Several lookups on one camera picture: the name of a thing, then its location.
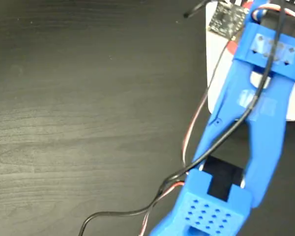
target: black wire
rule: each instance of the black wire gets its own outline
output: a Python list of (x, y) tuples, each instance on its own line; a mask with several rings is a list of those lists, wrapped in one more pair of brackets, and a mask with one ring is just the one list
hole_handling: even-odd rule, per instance
[(191, 8), (190, 10), (186, 11), (183, 16), (184, 18), (190, 18), (193, 17), (195, 14), (199, 12), (200, 9), (205, 7), (209, 2), (211, 1), (222, 1), (225, 2), (224, 0), (202, 0), (199, 4)]
[(202, 161), (204, 161), (209, 155), (211, 155), (222, 143), (224, 143), (231, 134), (234, 133), (234, 131), (246, 120), (246, 118), (249, 116), (249, 114), (252, 112), (252, 110), (254, 109), (254, 107), (256, 106), (257, 102), (259, 101), (259, 98), (261, 96), (262, 90), (266, 84), (268, 75), (271, 71), (271, 67), (274, 61), (274, 56), (275, 56), (275, 52), (276, 52), (276, 47), (277, 44), (279, 42), (279, 38), (283, 29), (283, 24), (284, 24), (284, 20), (285, 20), (285, 0), (281, 0), (281, 11), (280, 11), (280, 15), (279, 15), (279, 22), (277, 25), (277, 29), (276, 29), (276, 33), (275, 33), (275, 37), (274, 37), (274, 41), (273, 41), (273, 45), (270, 51), (270, 55), (269, 58), (267, 60), (266, 63), (266, 67), (264, 70), (264, 74), (261, 78), (261, 81), (259, 83), (259, 86), (257, 88), (257, 91), (252, 99), (252, 101), (250, 102), (249, 106), (247, 107), (246, 111), (243, 113), (243, 115), (236, 121), (236, 123), (234, 123), (203, 155), (201, 155), (195, 162), (191, 163), (189, 166), (180, 169), (179, 171), (173, 173), (172, 175), (168, 176), (167, 178), (165, 178), (162, 182), (162, 184), (160, 185), (157, 194), (155, 196), (155, 198), (153, 199), (153, 201), (147, 205), (146, 207), (139, 209), (139, 210), (134, 210), (134, 211), (125, 211), (125, 212), (116, 212), (116, 211), (102, 211), (102, 212), (97, 212), (94, 213), (92, 215), (90, 215), (82, 224), (80, 232), (78, 234), (78, 236), (83, 236), (83, 233), (85, 231), (85, 228), (88, 224), (88, 222), (96, 217), (99, 216), (116, 216), (116, 217), (123, 217), (123, 216), (136, 216), (136, 215), (140, 215), (143, 214), (145, 212), (147, 212), (149, 210), (149, 208), (153, 205), (155, 205), (158, 201), (159, 198), (161, 196), (161, 194), (164, 192), (166, 186), (177, 180), (179, 177), (181, 177), (182, 175), (184, 175), (186, 172), (190, 171), (191, 169), (195, 168), (196, 166), (198, 166)]
[[(182, 180), (177, 179), (174, 183), (176, 182), (182, 182)], [(139, 210), (133, 210), (133, 211), (100, 211), (100, 212), (96, 212), (92, 215), (90, 215), (82, 224), (81, 228), (80, 228), (80, 232), (78, 234), (78, 236), (83, 236), (85, 228), (87, 226), (87, 224), (97, 218), (97, 217), (103, 217), (103, 216), (113, 216), (113, 217), (128, 217), (128, 216), (137, 216), (137, 215), (141, 215), (143, 213), (146, 213), (148, 211), (151, 211), (152, 208), (161, 200), (161, 194), (156, 196), (153, 201), (147, 205), (144, 208), (141, 208)]]

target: wood grain surface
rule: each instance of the wood grain surface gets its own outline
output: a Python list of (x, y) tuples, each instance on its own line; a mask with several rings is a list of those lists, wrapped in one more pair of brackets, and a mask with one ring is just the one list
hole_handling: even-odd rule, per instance
[[(204, 13), (181, 17), (196, 2), (0, 0), (0, 236), (76, 236), (95, 211), (146, 205), (180, 167), (206, 86)], [(216, 155), (244, 165), (247, 140), (242, 128)], [(98, 219), (85, 236), (137, 235), (141, 220)], [(295, 235), (295, 123), (240, 235)]]

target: white wire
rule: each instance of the white wire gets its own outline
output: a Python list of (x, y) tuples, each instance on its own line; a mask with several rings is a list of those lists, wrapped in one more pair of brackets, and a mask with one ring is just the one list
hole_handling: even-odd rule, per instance
[[(263, 5), (259, 6), (258, 8), (265, 8), (265, 10), (266, 10), (267, 8), (269, 8), (269, 9), (273, 9), (273, 10), (277, 10), (277, 11), (280, 11), (280, 10), (281, 10), (281, 6), (280, 6), (280, 5), (277, 5), (277, 4), (271, 4), (271, 3), (263, 4)], [(256, 11), (256, 12), (253, 14), (253, 18), (254, 18), (256, 21), (258, 20), (258, 19), (257, 19), (257, 13), (258, 13), (258, 12), (259, 12), (259, 11)], [(289, 14), (289, 15), (295, 17), (295, 12), (294, 12), (294, 11), (292, 11), (292, 10), (290, 10), (290, 9), (288, 9), (288, 8), (285, 8), (285, 12), (286, 12), (287, 14)]]

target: circuit board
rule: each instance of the circuit board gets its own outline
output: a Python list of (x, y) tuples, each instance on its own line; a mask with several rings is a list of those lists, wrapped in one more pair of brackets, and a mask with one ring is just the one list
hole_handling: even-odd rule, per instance
[(229, 39), (240, 30), (248, 13), (242, 6), (218, 2), (208, 30)]

